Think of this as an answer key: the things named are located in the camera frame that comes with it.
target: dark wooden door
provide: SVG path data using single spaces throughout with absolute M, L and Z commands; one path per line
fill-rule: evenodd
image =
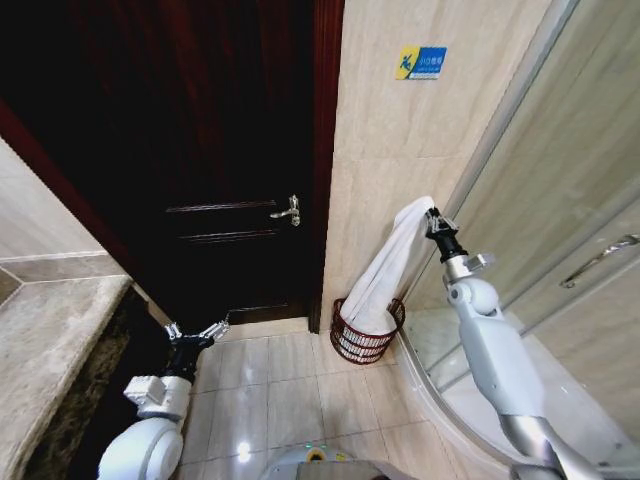
M 306 315 L 313 2 L 13 3 L 4 101 L 157 303 L 190 330 Z M 270 218 L 293 194 L 297 227 Z

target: wicker basket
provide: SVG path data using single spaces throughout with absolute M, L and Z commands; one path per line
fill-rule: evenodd
M 333 303 L 330 334 L 333 348 L 342 358 L 351 363 L 368 365 L 377 362 L 404 323 L 404 305 L 396 299 L 389 304 L 389 313 L 396 321 L 395 330 L 385 335 L 368 335 L 353 328 L 340 316 L 340 308 L 344 300 L 340 298 Z

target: sign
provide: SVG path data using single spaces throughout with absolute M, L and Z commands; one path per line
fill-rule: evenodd
M 436 80 L 447 47 L 404 47 L 396 69 L 396 80 Z

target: floor tile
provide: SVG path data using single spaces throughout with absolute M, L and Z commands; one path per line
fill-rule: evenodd
M 215 392 L 199 393 L 191 397 L 186 420 L 181 463 L 207 459 Z
M 213 345 L 200 354 L 192 393 L 216 390 L 222 365 L 222 345 Z
M 440 440 L 444 444 L 449 461 L 456 476 L 464 480 L 506 480 L 509 478 L 509 468 L 498 462 L 475 445 L 466 445 L 461 451 L 438 431 Z
M 269 338 L 269 381 L 315 375 L 311 334 L 294 333 Z
M 358 460 L 378 460 L 383 462 L 389 460 L 380 430 L 329 438 L 327 439 L 327 445 L 344 450 L 345 453 Z
M 269 385 L 269 448 L 324 438 L 315 377 Z
M 267 346 L 266 338 L 239 340 L 218 345 L 222 350 L 218 388 L 267 383 Z
M 173 476 L 174 480 L 202 480 L 204 462 L 188 463 L 180 465 Z
M 382 436 L 389 462 L 408 475 L 420 480 L 460 478 L 430 422 L 383 428 Z
M 311 336 L 311 345 L 316 362 L 318 375 L 324 373 L 347 372 L 359 370 L 362 367 L 346 361 L 338 355 L 329 339 L 329 332 L 320 332 L 319 335 Z
M 380 427 L 426 420 L 420 398 L 398 365 L 365 370 L 367 385 Z
M 378 429 L 363 371 L 318 376 L 327 437 Z
M 267 452 L 236 455 L 207 462 L 202 480 L 258 480 L 267 466 Z
M 267 386 L 218 390 L 207 458 L 267 448 Z

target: wooden door frame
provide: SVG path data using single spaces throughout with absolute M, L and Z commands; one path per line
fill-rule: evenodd
M 309 331 L 314 333 L 320 330 L 343 11 L 344 0 L 315 0 L 313 4 L 313 215 Z M 2 99 L 0 135 L 137 283 L 143 288 L 153 285 L 152 279 L 145 278 L 143 269 L 127 247 L 62 174 Z M 153 297 L 153 289 L 148 293 Z

